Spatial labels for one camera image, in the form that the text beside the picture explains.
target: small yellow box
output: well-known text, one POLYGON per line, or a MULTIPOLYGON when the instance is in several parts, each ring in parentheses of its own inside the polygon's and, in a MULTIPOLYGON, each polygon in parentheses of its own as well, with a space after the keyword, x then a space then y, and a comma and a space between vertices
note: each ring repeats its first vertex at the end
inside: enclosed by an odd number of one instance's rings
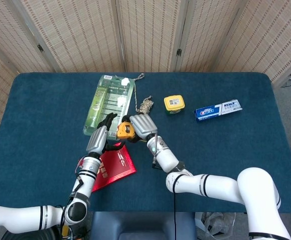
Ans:
POLYGON ((168 114, 176 114, 185 108, 185 102, 181 95, 165 97, 164 105, 168 114))

